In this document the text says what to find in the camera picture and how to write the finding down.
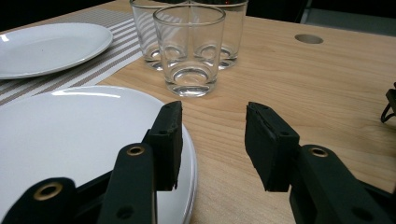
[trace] table surface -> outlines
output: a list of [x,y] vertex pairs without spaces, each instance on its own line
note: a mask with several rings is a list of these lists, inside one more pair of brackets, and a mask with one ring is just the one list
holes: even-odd
[[[97,8],[132,13],[127,0]],[[296,40],[301,34],[323,43]],[[99,85],[182,101],[198,160],[191,223],[293,223],[289,194],[266,192],[245,151],[248,102],[272,107],[300,145],[331,149],[359,180],[393,192],[396,118],[385,124],[379,118],[395,81],[395,37],[246,17],[237,65],[219,71],[207,96],[174,95],[142,58]]]

